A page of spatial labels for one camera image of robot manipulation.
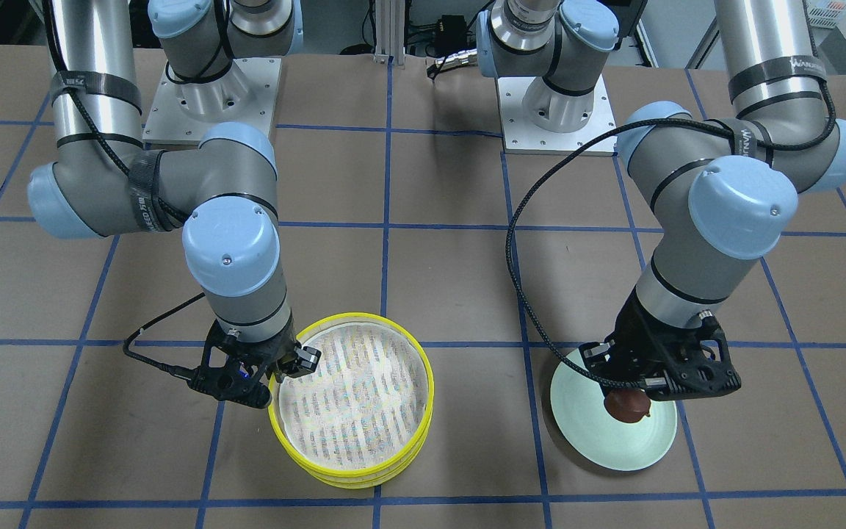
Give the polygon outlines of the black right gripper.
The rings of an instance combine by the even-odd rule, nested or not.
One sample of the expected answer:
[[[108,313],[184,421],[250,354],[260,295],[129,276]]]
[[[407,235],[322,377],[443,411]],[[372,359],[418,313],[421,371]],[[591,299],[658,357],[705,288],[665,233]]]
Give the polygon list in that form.
[[[278,382],[316,371],[320,351],[295,338],[292,316],[279,312],[259,325],[212,323],[201,364],[188,372],[188,387],[219,401],[264,409],[271,401],[270,376]]]

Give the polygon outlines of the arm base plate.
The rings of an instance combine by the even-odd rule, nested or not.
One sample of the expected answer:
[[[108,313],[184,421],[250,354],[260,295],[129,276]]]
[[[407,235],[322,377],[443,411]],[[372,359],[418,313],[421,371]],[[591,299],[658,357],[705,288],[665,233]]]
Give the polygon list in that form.
[[[226,74],[205,84],[178,84],[162,71],[143,130],[143,141],[157,146],[198,144],[216,123],[246,123],[271,134],[282,59],[239,58]]]
[[[508,154],[570,154],[615,128],[604,78],[581,96],[556,93],[541,77],[496,80]]]

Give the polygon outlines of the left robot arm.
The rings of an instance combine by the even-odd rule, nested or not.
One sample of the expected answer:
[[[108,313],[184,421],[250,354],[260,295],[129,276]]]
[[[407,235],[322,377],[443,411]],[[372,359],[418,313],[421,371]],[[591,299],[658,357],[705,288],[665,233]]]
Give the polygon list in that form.
[[[846,183],[846,120],[836,116],[803,1],[717,1],[734,117],[696,120],[654,101],[597,142],[615,151],[662,239],[602,342],[580,359],[553,345],[515,271],[515,209],[505,239],[513,287],[538,335],[604,398],[716,397],[741,386],[715,312],[795,216],[800,195]]]

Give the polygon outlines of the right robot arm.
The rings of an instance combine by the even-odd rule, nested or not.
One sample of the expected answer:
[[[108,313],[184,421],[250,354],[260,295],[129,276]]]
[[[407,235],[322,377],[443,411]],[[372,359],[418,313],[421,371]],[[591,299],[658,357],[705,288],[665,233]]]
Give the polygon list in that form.
[[[125,1],[44,1],[58,158],[32,172],[28,204],[62,239],[181,230],[186,265],[215,321],[199,366],[125,355],[219,401],[264,409],[268,380],[312,374],[280,260],[278,168],[268,135],[216,123],[194,150],[149,151],[140,138]]]

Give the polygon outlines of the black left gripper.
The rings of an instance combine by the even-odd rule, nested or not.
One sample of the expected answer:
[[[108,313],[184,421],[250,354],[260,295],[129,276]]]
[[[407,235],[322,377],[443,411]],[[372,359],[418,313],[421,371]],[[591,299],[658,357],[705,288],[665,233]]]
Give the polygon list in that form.
[[[634,383],[655,401],[719,397],[742,387],[717,318],[698,314],[698,327],[677,328],[650,315],[633,292],[604,342],[579,352],[585,369],[608,381]]]

